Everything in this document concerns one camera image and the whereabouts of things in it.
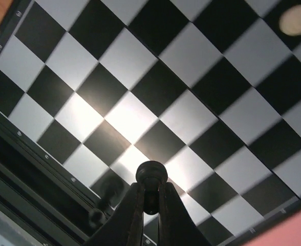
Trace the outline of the black pawn piece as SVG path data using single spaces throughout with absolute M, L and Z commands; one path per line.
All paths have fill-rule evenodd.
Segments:
M 137 169 L 136 181 L 144 186 L 144 212 L 155 215 L 159 212 L 159 187 L 166 183 L 165 166 L 154 160 L 143 162 Z

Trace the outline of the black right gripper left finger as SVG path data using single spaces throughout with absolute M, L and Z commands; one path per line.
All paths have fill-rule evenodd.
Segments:
M 143 236 L 144 187 L 133 183 L 110 219 L 85 245 L 139 246 Z

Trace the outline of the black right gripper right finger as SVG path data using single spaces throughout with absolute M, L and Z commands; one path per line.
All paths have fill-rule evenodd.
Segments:
M 207 246 L 172 183 L 161 183 L 159 192 L 158 245 Z

